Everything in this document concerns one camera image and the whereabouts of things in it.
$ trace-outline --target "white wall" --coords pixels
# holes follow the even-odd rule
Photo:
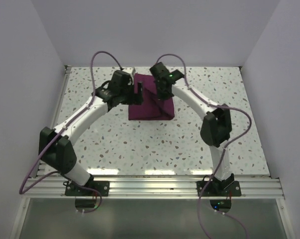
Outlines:
[[[124,65],[163,53],[188,65],[241,66],[279,0],[32,0],[65,64],[108,50]],[[109,57],[98,58],[113,65]],[[178,62],[173,59],[167,63]]]
[[[300,0],[281,0],[242,73],[269,169],[281,179],[300,238]]]
[[[0,239],[8,238],[18,189],[38,155],[63,65],[29,0],[0,0]]]

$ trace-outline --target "speckled table surface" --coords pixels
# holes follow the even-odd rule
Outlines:
[[[110,80],[116,69],[95,67],[96,85]],[[149,67],[136,67],[136,72],[150,75]],[[241,108],[252,116],[238,68],[188,67],[188,80],[211,100]],[[73,67],[57,124],[84,104],[91,92],[90,69]],[[209,147],[200,138],[201,119],[179,98],[174,97],[174,104],[171,121],[129,121],[128,106],[112,109],[78,139],[74,146],[77,160],[98,175],[210,174],[212,161]],[[247,127],[247,118],[237,112],[231,115],[234,136]],[[234,174],[269,175],[255,124],[229,150]]]

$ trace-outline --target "purple cloth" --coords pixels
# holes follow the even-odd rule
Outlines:
[[[157,97],[154,77],[135,74],[134,85],[137,92],[137,83],[143,83],[143,103],[140,106],[129,106],[129,120],[171,120],[174,118],[173,99],[160,101]]]

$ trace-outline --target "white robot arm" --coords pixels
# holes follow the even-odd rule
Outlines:
[[[215,169],[222,154],[222,146],[229,139],[229,132],[231,131],[229,112],[227,115],[229,116],[229,122],[227,121],[227,124],[229,123],[230,127],[226,128],[225,134],[218,132],[218,128],[224,128],[222,127],[223,125],[221,123],[225,120],[224,112],[220,109],[210,107],[199,100],[187,88],[182,73],[179,71],[169,73],[162,63],[154,65],[150,71],[155,78],[159,99],[166,100],[175,95],[185,101],[203,120],[200,133],[203,140],[210,146],[213,168]],[[94,184],[93,176],[90,175],[77,162],[73,145],[93,122],[105,115],[113,107],[117,106],[118,104],[131,105],[142,103],[141,85],[138,85],[138,92],[134,92],[134,73],[134,68],[125,68],[123,71],[115,71],[111,81],[107,82],[107,88],[104,88],[105,84],[97,88],[96,97],[93,104],[81,116],[76,118],[70,125],[68,125],[57,142],[50,148],[50,150],[47,151],[46,154],[44,154],[42,160],[59,171],[60,174],[68,180],[88,188],[97,188],[97,186]],[[195,92],[207,102],[216,105],[215,102],[209,100],[201,92],[197,90],[195,90]],[[90,101],[91,98],[89,98],[77,112],[84,109]],[[40,134],[39,150],[43,149],[47,145],[49,139],[64,129],[66,123],[69,122],[77,114],[77,112],[70,116],[66,121],[56,126],[54,129],[44,128]],[[207,130],[206,127],[204,127],[204,122],[207,120],[206,116],[212,116],[212,121],[210,121],[211,123],[205,123],[205,125],[207,125]],[[230,178],[231,175],[233,176],[232,172],[230,171],[228,152],[226,152],[222,165],[215,174],[215,177],[217,180],[219,180],[219,182],[222,182]]]

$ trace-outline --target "purple cable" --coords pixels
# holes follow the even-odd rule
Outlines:
[[[248,117],[248,119],[249,119],[249,125],[248,125],[247,129],[246,129],[244,132],[242,132],[239,136],[233,138],[232,140],[230,140],[229,142],[227,142],[227,144],[225,144],[225,146],[223,147],[223,152],[222,152],[222,154],[221,154],[219,163],[218,163],[218,165],[217,165],[216,168],[215,168],[215,171],[214,171],[214,172],[212,173],[212,175],[209,177],[209,181],[204,185],[203,189],[202,189],[201,192],[200,192],[200,196],[199,196],[199,200],[198,200],[198,205],[197,205],[197,215],[198,215],[200,227],[202,228],[202,230],[204,231],[204,233],[206,234],[206,236],[207,236],[209,239],[212,239],[211,235],[210,235],[210,234],[208,233],[208,231],[205,229],[205,227],[204,227],[204,225],[203,225],[203,223],[202,223],[202,221],[201,221],[201,217],[200,217],[200,202],[201,202],[201,197],[202,197],[203,192],[205,191],[205,189],[208,187],[208,185],[209,185],[210,182],[212,181],[214,175],[215,175],[216,172],[218,171],[218,169],[219,169],[219,167],[220,167],[220,165],[221,165],[221,163],[222,163],[222,161],[223,161],[223,159],[224,159],[224,155],[225,155],[225,152],[226,152],[227,147],[228,147],[231,143],[233,143],[234,141],[236,141],[237,139],[239,139],[240,137],[242,137],[242,136],[244,136],[245,134],[247,134],[247,132],[248,132],[248,131],[250,130],[250,128],[251,128],[251,125],[252,125],[252,119],[251,119],[251,117],[249,116],[249,114],[248,114],[247,112],[245,112],[245,111],[243,111],[243,110],[241,110],[241,109],[238,109],[238,108],[235,108],[235,107],[229,107],[229,106],[212,105],[212,104],[208,103],[206,100],[204,100],[201,96],[199,96],[199,95],[198,95],[198,94],[190,87],[190,85],[189,85],[189,83],[188,83],[188,80],[187,80],[187,76],[186,76],[186,65],[185,65],[184,60],[183,60],[180,56],[175,55],[175,54],[164,54],[164,55],[160,56],[160,57],[157,59],[156,63],[158,63],[159,60],[160,60],[162,57],[164,57],[164,56],[174,56],[174,57],[178,58],[178,59],[182,62],[183,68],[184,68],[184,81],[185,81],[185,84],[186,84],[187,88],[188,88],[188,89],[189,89],[189,90],[190,90],[197,98],[199,98],[203,103],[205,103],[206,105],[208,105],[208,106],[210,106],[210,107],[215,107],[215,108],[220,108],[220,109],[228,109],[228,110],[234,110],[234,111],[241,112],[241,113],[243,113],[244,115],[246,115],[246,116]],[[234,219],[235,221],[237,221],[237,222],[242,226],[242,228],[244,229],[245,234],[246,234],[246,238],[249,239],[249,235],[248,235],[247,229],[246,229],[246,227],[243,225],[243,223],[242,223],[241,221],[239,221],[237,218],[235,218],[235,217],[233,217],[233,216],[231,216],[231,215],[228,215],[228,214],[225,214],[225,215],[228,216],[229,218],[232,218],[232,219]]]
[[[53,172],[50,172],[44,176],[42,176],[41,178],[39,178],[38,180],[36,180],[33,184],[31,184],[29,187],[27,187],[26,189],[24,189],[25,187],[25,184],[28,180],[28,178],[30,177],[30,174],[31,172],[34,170],[34,168],[36,167],[36,165],[38,164],[38,162],[40,161],[40,159],[42,158],[42,156],[46,153],[46,151],[49,149],[49,147],[58,139],[58,137],[65,131],[65,129],[73,122],[75,121],[80,115],[82,115],[94,102],[95,100],[95,97],[96,97],[96,91],[95,91],[95,88],[96,88],[96,84],[95,84],[95,78],[94,78],[94,72],[93,72],[93,64],[94,64],[94,59],[95,57],[100,54],[100,53],[104,53],[104,54],[107,54],[109,56],[111,56],[115,62],[118,64],[118,66],[120,67],[120,69],[122,70],[123,68],[121,67],[120,63],[118,62],[118,60],[110,53],[106,52],[106,51],[98,51],[96,52],[93,56],[92,56],[92,59],[91,59],[91,62],[90,62],[90,73],[91,73],[91,81],[92,81],[92,87],[93,87],[93,94],[92,94],[92,98],[91,98],[91,101],[88,103],[88,105],[83,108],[80,112],[78,112],[71,120],[69,120],[65,126],[56,134],[56,136],[44,147],[44,149],[40,152],[40,154],[38,155],[36,161],[33,163],[33,165],[30,167],[29,171],[26,173],[26,176],[23,180],[23,182],[21,183],[21,186],[19,188],[19,194],[24,194],[26,193],[29,189],[31,189],[33,186],[35,186],[37,183],[39,183],[40,181],[42,181],[43,179],[47,178],[48,176],[54,174],[54,173],[58,173],[58,171],[53,171]],[[97,190],[94,190],[94,189],[89,189],[91,191],[94,191],[96,192],[97,194],[100,195],[100,201],[102,201],[101,199],[101,194],[97,191]]]

